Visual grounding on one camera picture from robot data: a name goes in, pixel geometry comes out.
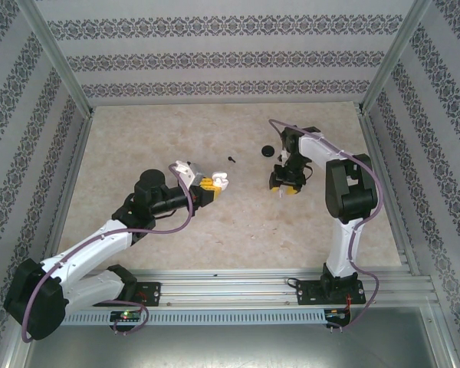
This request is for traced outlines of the grey metal sheet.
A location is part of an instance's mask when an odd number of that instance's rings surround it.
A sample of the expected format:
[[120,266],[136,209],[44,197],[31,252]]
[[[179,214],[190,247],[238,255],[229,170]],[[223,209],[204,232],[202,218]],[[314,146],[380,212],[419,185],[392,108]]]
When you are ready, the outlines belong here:
[[25,368],[438,368],[416,328],[331,333],[319,326],[147,327],[118,337],[65,327],[33,343]]

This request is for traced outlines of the aluminium side rail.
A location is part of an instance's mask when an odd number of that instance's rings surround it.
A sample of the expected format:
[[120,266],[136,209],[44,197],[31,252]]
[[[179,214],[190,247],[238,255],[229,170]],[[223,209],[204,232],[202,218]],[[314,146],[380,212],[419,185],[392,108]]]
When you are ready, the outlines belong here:
[[387,167],[384,163],[383,154],[376,138],[372,123],[370,122],[368,116],[364,116],[362,114],[359,115],[359,122],[366,141],[367,149],[371,156],[373,167],[376,170],[379,180],[383,186],[383,203],[386,207],[386,214],[389,219],[390,228],[396,242],[398,253],[403,255],[406,259],[410,273],[414,276],[420,276],[421,272],[417,265],[406,227],[403,223],[403,218],[396,201],[395,193],[389,179]]
[[45,238],[44,247],[39,256],[40,261],[54,255],[59,248],[94,114],[95,110],[92,110],[90,114],[85,117],[75,140],[74,149],[71,152],[71,157],[68,162],[66,176],[61,182],[61,195],[53,212],[49,233]]

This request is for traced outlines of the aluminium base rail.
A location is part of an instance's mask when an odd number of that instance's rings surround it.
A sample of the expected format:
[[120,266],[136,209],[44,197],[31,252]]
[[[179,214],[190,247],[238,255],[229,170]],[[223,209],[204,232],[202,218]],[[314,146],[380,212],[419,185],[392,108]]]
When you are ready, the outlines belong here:
[[[139,281],[159,282],[161,309],[299,308],[294,278],[317,280],[319,269],[132,270]],[[377,268],[379,290],[372,307],[419,307],[439,298],[429,276],[414,276],[405,267]]]

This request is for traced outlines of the aluminium frame post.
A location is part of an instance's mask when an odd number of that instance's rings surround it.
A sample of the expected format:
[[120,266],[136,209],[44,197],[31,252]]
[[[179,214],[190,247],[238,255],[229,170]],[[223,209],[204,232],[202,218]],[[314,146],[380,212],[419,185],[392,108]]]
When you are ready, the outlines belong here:
[[89,117],[92,114],[93,107],[89,104],[80,83],[75,77],[71,66],[67,62],[67,58],[64,56],[48,23],[36,5],[36,1],[15,1],[17,2],[20,11],[23,13],[32,31],[46,52],[53,67],[58,72],[62,82],[76,103],[78,109],[84,117]]
[[366,115],[375,103],[378,95],[387,82],[391,71],[396,66],[398,60],[402,56],[409,39],[413,32],[417,29],[418,24],[422,20],[432,0],[414,0],[406,17],[399,27],[386,56],[381,62],[378,71],[372,79],[364,98],[359,103],[359,111],[362,115]]

